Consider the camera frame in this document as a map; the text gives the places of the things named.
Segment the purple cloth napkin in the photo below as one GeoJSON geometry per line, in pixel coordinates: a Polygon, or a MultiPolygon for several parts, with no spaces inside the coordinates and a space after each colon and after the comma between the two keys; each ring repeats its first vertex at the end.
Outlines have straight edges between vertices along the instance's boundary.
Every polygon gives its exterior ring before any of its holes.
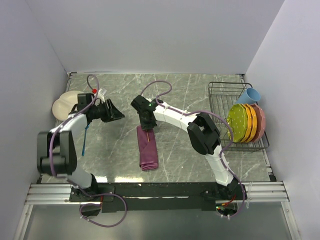
{"type": "Polygon", "coordinates": [[[155,170],[159,166],[157,143],[153,129],[142,130],[136,127],[137,142],[139,149],[139,166],[142,171],[155,170]]]}

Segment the blue metal fork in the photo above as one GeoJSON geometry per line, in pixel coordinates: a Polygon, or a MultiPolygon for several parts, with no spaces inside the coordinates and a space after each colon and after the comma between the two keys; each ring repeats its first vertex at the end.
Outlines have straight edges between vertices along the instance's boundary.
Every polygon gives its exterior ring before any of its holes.
{"type": "Polygon", "coordinates": [[[88,128],[89,128],[89,127],[90,127],[90,124],[88,124],[88,125],[84,128],[83,145],[82,145],[82,152],[81,152],[81,156],[82,156],[82,157],[85,156],[87,131],[88,131],[88,128]]]}

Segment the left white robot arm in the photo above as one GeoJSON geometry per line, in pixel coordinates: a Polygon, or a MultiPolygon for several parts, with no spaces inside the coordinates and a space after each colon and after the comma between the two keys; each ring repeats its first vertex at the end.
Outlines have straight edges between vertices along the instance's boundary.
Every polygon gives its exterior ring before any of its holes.
{"type": "Polygon", "coordinates": [[[86,131],[93,120],[109,123],[125,117],[109,98],[95,104],[97,98],[92,93],[79,93],[67,119],[37,135],[38,172],[66,179],[88,201],[97,199],[99,187],[95,176],[78,166],[74,137],[86,131]]]}

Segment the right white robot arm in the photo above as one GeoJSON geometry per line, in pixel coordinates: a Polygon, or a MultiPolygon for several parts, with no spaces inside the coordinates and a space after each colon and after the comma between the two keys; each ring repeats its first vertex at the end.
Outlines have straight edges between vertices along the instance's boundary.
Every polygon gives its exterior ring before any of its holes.
{"type": "Polygon", "coordinates": [[[241,189],[239,181],[230,172],[221,153],[220,131],[207,112],[189,113],[172,107],[162,100],[135,97],[131,106],[137,111],[140,125],[136,128],[139,149],[139,166],[143,171],[158,168],[158,150],[154,127],[164,122],[187,132],[193,149],[209,163],[217,183],[217,193],[223,199],[232,198],[241,189]]]}

